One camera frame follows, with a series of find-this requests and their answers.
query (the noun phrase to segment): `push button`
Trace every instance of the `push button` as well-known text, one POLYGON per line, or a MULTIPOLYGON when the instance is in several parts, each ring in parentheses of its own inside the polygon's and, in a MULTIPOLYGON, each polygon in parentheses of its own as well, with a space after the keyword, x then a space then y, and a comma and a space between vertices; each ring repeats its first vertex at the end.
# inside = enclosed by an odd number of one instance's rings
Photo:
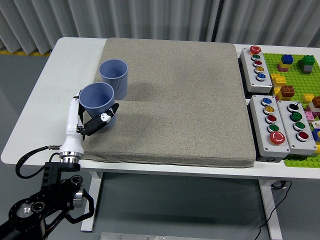
POLYGON ((259 60, 255 60, 255 61, 253 62, 253 66, 255 66, 255 67, 261 67, 261 65, 262 65, 262 62, 259 61, 259 60))
POLYGON ((279 127, 275 124, 270 124, 267 128, 269 133, 275 132, 275 131, 279 131, 279 127))
POLYGON ((285 140, 285 135, 280 131, 274 131, 270 134, 270 141, 276 145, 283 144, 285 140))
POLYGON ((263 82, 266 79, 266 75, 264 75, 263 73, 259 73, 256 75, 255 77, 259 82, 263 82))
POLYGON ((259 54, 261 52, 261 48, 259 46, 253 45, 250 47, 251 55, 259 54))
POLYGON ((272 106, 266 106, 263 109, 264 114, 269 115, 269 114, 273 114, 275 111, 275 109, 272 106))
POLYGON ((293 122, 299 122, 302 119, 302 115, 300 112, 295 111, 290 115, 290 119, 293 122))
POLYGON ((297 121, 293 124, 294 130, 300 132, 306 128, 306 125, 304 125, 302 122, 297 121))
POLYGON ((298 132, 295 136, 300 142, 305 142, 309 139, 309 135, 304 131, 298 132))
POLYGON ((262 66, 257 66, 255 69, 254 69, 254 72, 256 74, 262 74, 264 72, 264 68, 262 66))
POLYGON ((272 100, 270 98, 267 98, 267 97, 264 97, 261 100, 261 104, 263 106, 269 106, 269 105, 271 105, 271 103, 272 103, 272 100))
POLYGON ((277 121, 277 118, 273 115, 268 115, 265 117, 265 121, 268 123, 268 124, 274 124, 276 121, 277 121))
POLYGON ((252 61, 260 60, 260 56, 257 54, 254 54, 254 55, 252 55, 251 59, 252 59, 252 61))

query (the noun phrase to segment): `gray cushion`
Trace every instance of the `gray cushion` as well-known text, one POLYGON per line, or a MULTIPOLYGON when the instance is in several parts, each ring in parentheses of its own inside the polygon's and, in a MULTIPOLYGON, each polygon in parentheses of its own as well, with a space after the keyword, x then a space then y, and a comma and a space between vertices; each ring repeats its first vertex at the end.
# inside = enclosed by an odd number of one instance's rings
MULTIPOLYGON (((108 59, 127 62, 128 94, 116 101, 115 125, 86 137, 85 159, 253 166, 255 146, 232 44, 109 38, 99 65, 108 59)), ((94 81, 102 81, 99 66, 94 81)))

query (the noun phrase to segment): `gray control box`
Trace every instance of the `gray control box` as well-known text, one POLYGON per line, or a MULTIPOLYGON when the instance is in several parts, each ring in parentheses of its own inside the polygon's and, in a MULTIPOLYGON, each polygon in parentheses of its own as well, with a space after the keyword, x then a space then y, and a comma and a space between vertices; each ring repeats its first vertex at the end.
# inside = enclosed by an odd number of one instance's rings
POLYGON ((298 101, 278 101, 277 102, 280 115, 282 118, 283 126, 285 129, 285 133, 289 142, 290 154, 301 155, 301 156, 309 156, 313 154, 317 150, 316 142, 314 141, 313 135, 311 133, 309 123, 307 121, 303 106, 301 102, 298 101), (297 104, 297 113, 300 113, 302 118, 299 121, 293 121, 290 119, 290 116, 293 112, 288 110, 288 106, 290 104, 297 104), (297 134, 299 130, 294 128, 294 124, 296 122, 303 123, 305 125, 305 129, 300 129, 308 135, 308 139, 304 139, 305 141, 298 140, 297 134))
POLYGON ((290 148, 275 97, 253 95, 250 99, 249 106, 251 109, 258 149, 261 155, 257 161, 280 162, 290 153, 290 148), (266 106, 262 104, 263 99, 268 99, 270 102, 269 106, 273 108, 273 113, 270 115, 276 117, 276 122, 274 124, 278 127, 277 131, 284 136, 284 142, 281 144, 274 144, 271 141, 271 133, 268 131, 268 127, 271 124, 266 121, 268 114, 264 113, 264 108, 266 106))
POLYGON ((261 67, 263 67, 263 74, 265 75, 264 81, 257 80, 257 73, 255 73, 255 66, 253 65, 254 61, 251 59, 252 55, 250 55, 250 48, 246 47, 242 49, 240 54, 240 59, 243 66, 243 72, 245 77, 245 84, 248 92, 250 93, 262 93, 268 94, 272 88, 272 82, 270 79, 270 75, 268 72, 268 68, 266 65, 266 60, 264 54, 260 52, 258 54, 260 56, 260 60, 262 62, 261 67))

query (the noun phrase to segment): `white table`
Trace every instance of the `white table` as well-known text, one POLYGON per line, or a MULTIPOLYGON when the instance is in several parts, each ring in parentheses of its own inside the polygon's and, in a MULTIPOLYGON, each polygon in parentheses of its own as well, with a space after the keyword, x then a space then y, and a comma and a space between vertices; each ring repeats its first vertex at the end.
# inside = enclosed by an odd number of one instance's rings
MULTIPOLYGON (((21 156, 33 149, 64 142, 70 100, 80 89, 92 83, 105 42, 106 39, 72 37, 64 37, 57 42, 2 152, 1 160, 5 164, 15 166, 21 156)), ((249 46, 235 44, 237 56, 240 56, 242 48, 249 46)), ((260 47, 264 53, 314 55, 320 60, 320 48, 260 47)), ((42 166, 52 153, 48 150, 40 152, 25 165, 42 166)), ((320 179, 320 169, 286 167, 283 161, 255 162, 251 168, 105 163, 85 159, 79 163, 82 170, 92 174, 89 193, 95 203, 99 198, 103 172, 258 179, 267 217, 275 206, 270 188, 274 181, 320 179)), ((83 221, 81 230, 91 231, 93 221, 94 217, 83 221)), ((271 239, 282 239, 276 211, 268 226, 271 239)))

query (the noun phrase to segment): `brown lego brick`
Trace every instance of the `brown lego brick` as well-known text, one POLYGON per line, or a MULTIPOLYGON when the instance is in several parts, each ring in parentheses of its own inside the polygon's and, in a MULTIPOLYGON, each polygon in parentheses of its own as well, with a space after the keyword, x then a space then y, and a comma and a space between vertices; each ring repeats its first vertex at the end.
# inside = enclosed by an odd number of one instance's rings
POLYGON ((312 103, 316 109, 320 109, 320 96, 315 96, 312 99, 312 103))
POLYGON ((295 95, 294 86, 284 85, 280 89, 282 97, 293 97, 295 95))

